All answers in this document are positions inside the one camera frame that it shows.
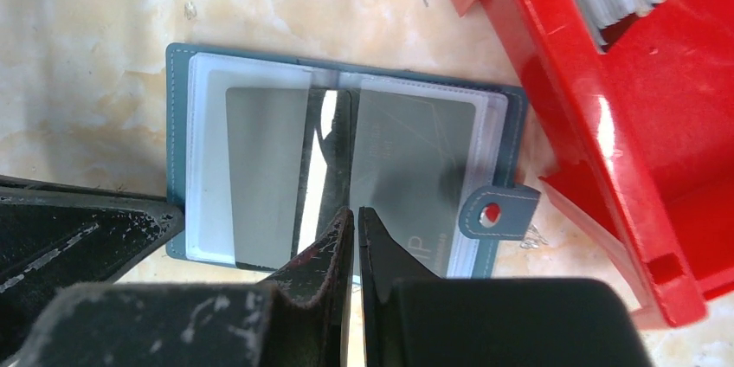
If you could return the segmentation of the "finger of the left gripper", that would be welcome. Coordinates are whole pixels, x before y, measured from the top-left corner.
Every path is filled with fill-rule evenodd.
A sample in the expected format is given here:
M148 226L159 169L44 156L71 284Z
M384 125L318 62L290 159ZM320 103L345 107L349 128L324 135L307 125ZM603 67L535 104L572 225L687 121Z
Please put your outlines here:
M18 348L58 290L116 281L184 229L161 196L1 178L1 346Z

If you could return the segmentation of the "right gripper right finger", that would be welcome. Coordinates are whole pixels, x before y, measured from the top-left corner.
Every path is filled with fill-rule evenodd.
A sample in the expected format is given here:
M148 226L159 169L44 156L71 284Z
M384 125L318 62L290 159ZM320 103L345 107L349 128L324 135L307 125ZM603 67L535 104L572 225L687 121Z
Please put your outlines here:
M358 212L369 366L648 366L620 297L588 278L443 279Z

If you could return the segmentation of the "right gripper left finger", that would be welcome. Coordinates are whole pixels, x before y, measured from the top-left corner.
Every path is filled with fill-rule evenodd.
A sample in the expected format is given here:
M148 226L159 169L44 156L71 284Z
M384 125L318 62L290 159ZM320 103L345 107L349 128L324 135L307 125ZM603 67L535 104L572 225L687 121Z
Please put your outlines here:
M340 366L349 341L354 217L255 283L82 283L62 290L21 366Z

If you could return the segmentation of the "black VIP credit card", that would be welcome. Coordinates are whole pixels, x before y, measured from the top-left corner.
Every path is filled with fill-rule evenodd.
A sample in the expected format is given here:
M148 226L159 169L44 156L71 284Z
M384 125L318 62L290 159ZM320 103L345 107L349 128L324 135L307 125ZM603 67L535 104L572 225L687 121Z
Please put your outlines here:
M472 143L470 102L363 91L350 206L372 207L421 264L447 274Z

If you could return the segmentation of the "teal card holder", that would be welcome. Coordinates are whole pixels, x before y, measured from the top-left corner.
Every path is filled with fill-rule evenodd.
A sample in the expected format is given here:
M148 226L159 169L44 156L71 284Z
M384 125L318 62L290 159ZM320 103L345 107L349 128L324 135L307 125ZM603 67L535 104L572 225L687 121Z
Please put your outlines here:
M349 91L358 98L356 130L363 91L472 103L447 274L437 275L488 278L499 244L525 238L539 193L515 179L528 107L517 87L185 43L169 45L166 59L168 196L185 213L184 232L167 248L173 257L236 267L226 109L232 87Z

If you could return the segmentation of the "red plastic bin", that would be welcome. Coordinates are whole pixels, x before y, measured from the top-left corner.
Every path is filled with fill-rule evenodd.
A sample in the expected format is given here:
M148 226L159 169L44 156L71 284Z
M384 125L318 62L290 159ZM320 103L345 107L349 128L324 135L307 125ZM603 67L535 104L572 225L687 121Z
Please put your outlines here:
M733 0L665 0L605 29L576 0L451 0L486 12L556 157L550 201L605 249L643 329L733 290Z

